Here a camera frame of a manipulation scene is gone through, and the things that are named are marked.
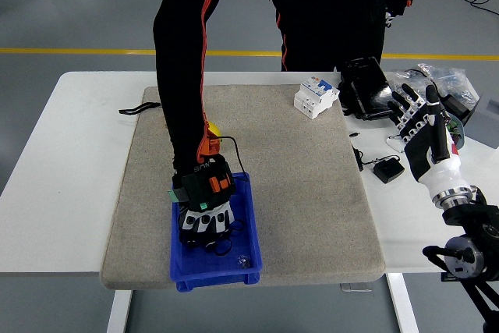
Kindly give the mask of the person's right hand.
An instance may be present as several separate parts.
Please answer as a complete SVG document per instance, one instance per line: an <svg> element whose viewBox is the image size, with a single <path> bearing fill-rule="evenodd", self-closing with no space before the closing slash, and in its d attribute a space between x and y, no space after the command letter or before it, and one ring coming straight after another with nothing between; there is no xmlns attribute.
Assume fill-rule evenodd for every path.
<svg viewBox="0 0 499 333"><path fill-rule="evenodd" d="M235 192L234 176L220 154L207 158L190 174L174 174L168 195L179 206L180 243L219 257L227 255L232 249L231 234L244 228L230 204Z"/></svg>

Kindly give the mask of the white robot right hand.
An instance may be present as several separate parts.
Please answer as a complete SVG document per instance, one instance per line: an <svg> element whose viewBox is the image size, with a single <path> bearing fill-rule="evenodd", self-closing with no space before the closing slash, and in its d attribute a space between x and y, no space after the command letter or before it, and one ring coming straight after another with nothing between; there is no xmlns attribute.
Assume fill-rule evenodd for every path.
<svg viewBox="0 0 499 333"><path fill-rule="evenodd" d="M460 171L458 149L448 131L448 116L433 85L421 97L408 84L392 93L390 120L404 143L414 179L423 184L438 207L447 200L472 199L472 188Z"/></svg>

